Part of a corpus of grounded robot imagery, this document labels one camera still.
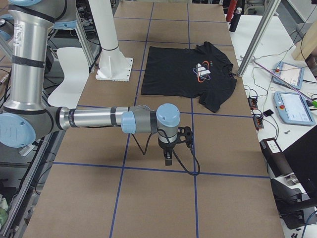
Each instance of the black monitor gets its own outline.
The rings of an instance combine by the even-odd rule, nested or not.
[[[317,126],[295,141],[284,155],[310,198],[317,197]]]

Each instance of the green object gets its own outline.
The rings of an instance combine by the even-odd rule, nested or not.
[[[5,224],[5,222],[7,221],[8,219],[8,214],[7,212],[0,208],[0,230],[1,230],[1,227]]]
[[[317,108],[317,101],[312,101],[312,104],[315,108]]]

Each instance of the blue-framed tablet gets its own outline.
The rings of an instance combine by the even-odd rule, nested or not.
[[[297,67],[290,63],[280,62],[277,67],[279,71],[274,73],[278,75],[281,79],[291,84],[294,88],[301,89],[303,84],[304,77],[304,68]],[[281,84],[283,83],[276,77],[272,76],[274,83]]]
[[[275,92],[275,107],[285,124],[315,125],[315,120],[305,98],[297,93]]]

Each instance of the robotic arm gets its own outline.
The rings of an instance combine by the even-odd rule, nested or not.
[[[68,109],[42,104],[48,32],[76,27],[75,0],[9,0],[14,17],[11,94],[0,114],[0,142],[14,148],[70,127],[120,126],[124,133],[158,132],[165,164],[171,165],[173,147],[186,142],[189,127],[178,127],[180,112],[163,104],[157,111],[147,106]]]

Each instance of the black t-shirt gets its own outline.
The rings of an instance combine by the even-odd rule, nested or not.
[[[210,74],[198,77],[197,64]],[[233,93],[233,64],[210,42],[196,49],[150,47],[141,94],[196,98],[212,112]]]

